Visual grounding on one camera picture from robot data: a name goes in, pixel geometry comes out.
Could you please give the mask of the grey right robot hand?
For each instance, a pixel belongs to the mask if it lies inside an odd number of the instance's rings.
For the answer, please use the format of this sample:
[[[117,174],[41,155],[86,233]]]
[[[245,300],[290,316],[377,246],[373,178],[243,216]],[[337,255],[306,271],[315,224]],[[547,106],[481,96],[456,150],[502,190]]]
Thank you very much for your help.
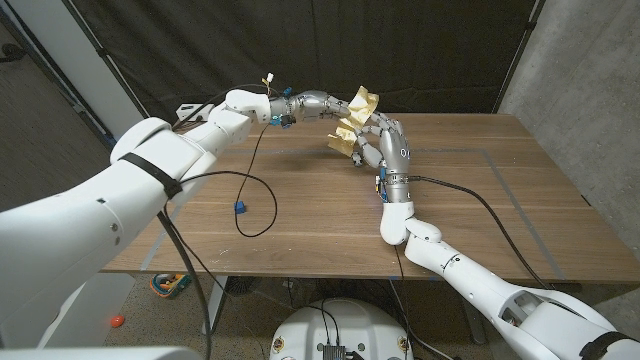
[[[351,159],[355,166],[363,162],[373,168],[383,168],[381,198],[385,203],[406,203],[409,196],[410,147],[402,124],[386,114],[375,111],[373,125],[356,130],[356,145]]]

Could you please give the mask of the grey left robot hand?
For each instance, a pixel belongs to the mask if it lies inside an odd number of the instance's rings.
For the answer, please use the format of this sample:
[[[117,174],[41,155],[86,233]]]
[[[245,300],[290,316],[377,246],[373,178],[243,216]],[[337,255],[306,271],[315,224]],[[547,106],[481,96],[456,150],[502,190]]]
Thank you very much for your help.
[[[347,102],[319,90],[271,100],[270,110],[272,116],[280,118],[283,128],[319,119],[347,118],[351,114]]]

